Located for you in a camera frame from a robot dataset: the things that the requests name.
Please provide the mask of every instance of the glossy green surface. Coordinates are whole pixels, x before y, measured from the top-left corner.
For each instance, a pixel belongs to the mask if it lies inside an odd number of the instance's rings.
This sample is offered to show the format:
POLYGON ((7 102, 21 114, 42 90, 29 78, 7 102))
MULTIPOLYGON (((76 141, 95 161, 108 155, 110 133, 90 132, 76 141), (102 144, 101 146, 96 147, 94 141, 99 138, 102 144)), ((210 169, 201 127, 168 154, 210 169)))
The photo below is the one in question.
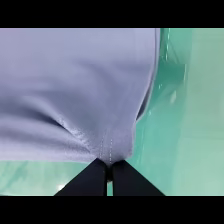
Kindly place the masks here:
MULTIPOLYGON (((224 29, 164 30, 128 162, 166 195, 224 195, 223 53, 224 29)), ((0 162, 0 194, 53 195, 86 166, 0 162)))

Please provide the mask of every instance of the green table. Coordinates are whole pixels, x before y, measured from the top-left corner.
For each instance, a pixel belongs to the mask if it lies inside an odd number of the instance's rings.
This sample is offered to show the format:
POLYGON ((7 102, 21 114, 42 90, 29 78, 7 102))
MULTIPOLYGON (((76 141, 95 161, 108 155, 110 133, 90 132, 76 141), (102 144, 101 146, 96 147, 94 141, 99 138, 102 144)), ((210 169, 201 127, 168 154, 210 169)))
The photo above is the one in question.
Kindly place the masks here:
MULTIPOLYGON (((164 29, 160 53, 128 162, 166 195, 224 195, 224 29, 164 29)), ((0 162, 0 194, 54 195, 86 166, 0 162)))

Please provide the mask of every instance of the fabric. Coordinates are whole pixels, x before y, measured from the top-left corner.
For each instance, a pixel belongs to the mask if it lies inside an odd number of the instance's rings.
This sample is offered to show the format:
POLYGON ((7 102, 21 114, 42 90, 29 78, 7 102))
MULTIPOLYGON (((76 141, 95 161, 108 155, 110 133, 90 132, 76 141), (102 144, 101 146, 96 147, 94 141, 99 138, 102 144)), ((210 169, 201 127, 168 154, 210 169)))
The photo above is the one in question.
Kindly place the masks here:
POLYGON ((0 29, 0 160, 131 156, 158 28, 0 29))

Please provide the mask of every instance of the folded cloth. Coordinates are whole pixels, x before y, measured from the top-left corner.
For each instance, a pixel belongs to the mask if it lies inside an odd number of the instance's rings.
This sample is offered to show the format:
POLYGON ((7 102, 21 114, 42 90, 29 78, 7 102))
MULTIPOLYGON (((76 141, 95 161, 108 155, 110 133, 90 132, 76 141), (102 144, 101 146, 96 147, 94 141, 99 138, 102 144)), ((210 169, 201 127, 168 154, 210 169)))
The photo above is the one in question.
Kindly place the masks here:
POLYGON ((0 160, 131 156, 159 28, 0 29, 0 160))

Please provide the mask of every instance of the lavender cloth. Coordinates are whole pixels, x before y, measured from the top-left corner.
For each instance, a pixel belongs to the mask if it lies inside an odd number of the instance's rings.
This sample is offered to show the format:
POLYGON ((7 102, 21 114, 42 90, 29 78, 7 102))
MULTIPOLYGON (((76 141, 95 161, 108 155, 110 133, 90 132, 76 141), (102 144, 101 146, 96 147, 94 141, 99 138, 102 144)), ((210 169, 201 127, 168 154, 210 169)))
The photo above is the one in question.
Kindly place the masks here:
POLYGON ((0 160, 131 156, 158 28, 0 29, 0 160))

